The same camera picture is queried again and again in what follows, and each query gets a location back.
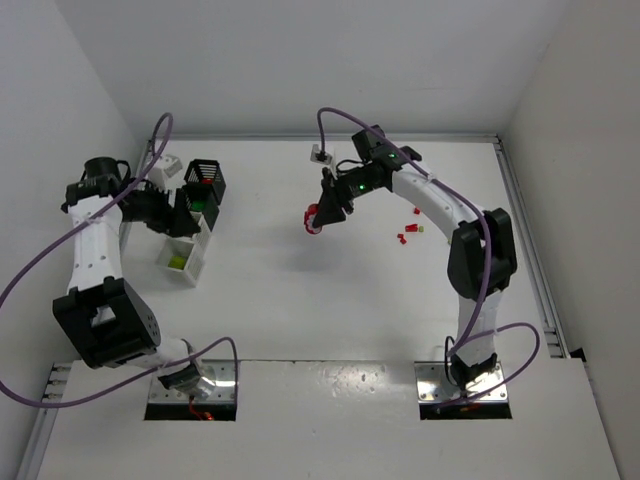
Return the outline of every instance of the metal mounting plate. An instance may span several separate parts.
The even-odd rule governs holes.
[[[458,387],[451,385],[445,376],[443,363],[416,363],[415,370],[420,404],[435,405],[459,396]],[[469,383],[467,391],[473,394],[489,390],[503,380],[502,366],[498,362],[493,372],[480,375],[474,382]],[[508,403],[508,401],[507,386],[502,385],[473,403]]]
[[[235,367],[233,362],[223,360],[203,360],[202,370],[205,376],[215,384],[213,393],[194,405],[228,406],[234,404]],[[165,390],[157,376],[149,387],[147,404],[149,405],[188,405],[189,398],[176,390]]]

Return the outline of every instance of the green object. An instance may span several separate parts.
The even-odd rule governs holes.
[[[191,204],[191,210],[194,212],[201,212],[202,210],[204,210],[204,202],[202,201],[195,201]]]
[[[175,268],[176,270],[184,270],[187,265],[187,259],[179,255],[174,255],[169,260],[169,268]]]

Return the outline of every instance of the white box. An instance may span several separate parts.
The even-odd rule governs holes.
[[[184,268],[173,268],[169,262],[173,257],[186,259]],[[168,272],[171,278],[195,287],[204,268],[204,253],[190,240],[167,238],[156,260],[156,265]]]

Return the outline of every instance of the white container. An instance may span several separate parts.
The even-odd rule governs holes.
[[[195,235],[193,235],[190,241],[195,243],[198,247],[200,247],[200,250],[205,252],[212,235],[211,230],[209,230],[209,224],[201,213],[191,212],[191,215],[193,216],[194,220],[198,222],[200,233],[196,233]]]
[[[178,188],[184,183],[180,172],[184,170],[182,161],[175,155],[165,154],[149,171],[147,179],[161,190]]]
[[[184,264],[179,267],[170,266],[172,260],[177,259],[183,259]],[[172,279],[195,287],[204,268],[204,253],[194,242],[167,238],[156,265],[166,271]]]

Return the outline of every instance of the yellow object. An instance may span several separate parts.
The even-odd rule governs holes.
[[[176,270],[184,270],[184,267],[187,265],[187,259],[184,257],[180,257],[179,255],[174,255],[169,260],[169,268],[175,268]]]

